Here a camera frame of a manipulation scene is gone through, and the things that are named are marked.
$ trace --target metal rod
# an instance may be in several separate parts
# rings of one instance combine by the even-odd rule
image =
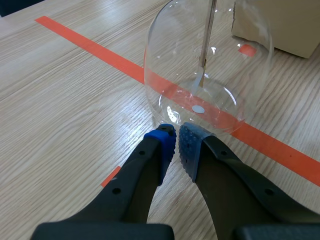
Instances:
[[[201,56],[199,58],[199,67],[205,68],[211,29],[214,22],[217,0],[209,0],[209,8],[206,17],[204,37],[202,42]]]

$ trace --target textured rubber pad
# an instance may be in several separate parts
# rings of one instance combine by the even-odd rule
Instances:
[[[183,168],[192,182],[196,181],[201,143],[204,138],[214,135],[206,129],[185,122],[179,130],[179,153]]]

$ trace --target black plastic arm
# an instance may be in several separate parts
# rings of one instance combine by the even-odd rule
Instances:
[[[311,226],[316,227],[313,232],[320,233],[320,215],[242,163],[213,135],[202,142],[195,183],[209,208],[219,240],[253,240],[253,233],[257,240],[262,239],[257,232],[264,232],[265,237],[275,236],[275,232],[286,236],[266,239],[294,239],[299,232],[297,228],[302,233],[310,231]],[[296,231],[290,233],[288,230],[292,229]]]
[[[170,145],[164,149],[164,143]],[[146,223],[175,143],[175,129],[168,124],[146,134],[118,174],[89,205],[63,221],[40,224],[31,239],[174,239],[171,227]]]

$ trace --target orange tape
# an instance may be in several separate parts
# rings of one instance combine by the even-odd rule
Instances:
[[[255,49],[253,46],[250,46],[248,44],[244,44],[238,49],[238,51],[249,57],[253,57],[256,54],[257,49]]]
[[[135,63],[117,55],[116,53],[104,48],[103,46],[91,41],[90,39],[87,39],[86,37],[72,31],[71,29],[46,16],[42,16],[35,21],[62,36],[63,38],[69,40],[70,42],[76,44],[97,58],[105,61],[107,64],[127,74],[138,82],[142,84],[144,83],[144,69]],[[165,97],[170,98],[182,107],[185,107],[187,110],[192,111],[191,103],[184,100],[186,99],[185,96],[190,95],[188,91],[180,88],[178,85],[175,85],[164,78],[161,78],[160,76],[154,75],[153,77],[157,78],[157,81],[152,81],[152,83],[150,83],[150,86],[153,89],[155,89],[157,92],[163,93]],[[201,103],[198,105],[204,106],[206,112],[216,114],[217,109],[212,107],[209,103],[203,101],[201,98],[194,98],[192,105],[195,103]],[[222,119],[225,119],[226,121],[232,121],[232,117],[230,117],[230,115],[227,113],[222,114]],[[216,122],[213,122],[211,114],[199,114],[199,116],[212,124],[217,124]],[[277,163],[299,174],[310,182],[320,186],[320,162],[246,123],[244,123],[238,130],[233,132],[232,135],[267,157],[273,159]]]
[[[121,167],[117,166],[110,174],[106,177],[106,179],[101,183],[102,187],[107,186],[107,184],[117,175],[120,171]]]

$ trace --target screw hole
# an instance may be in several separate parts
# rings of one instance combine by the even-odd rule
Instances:
[[[117,195],[117,194],[121,193],[121,189],[120,189],[120,188],[114,188],[114,189],[112,190],[112,193],[113,193],[114,195]]]
[[[270,188],[266,188],[264,190],[264,192],[269,196],[273,196],[275,194],[275,192],[273,190],[271,190]]]

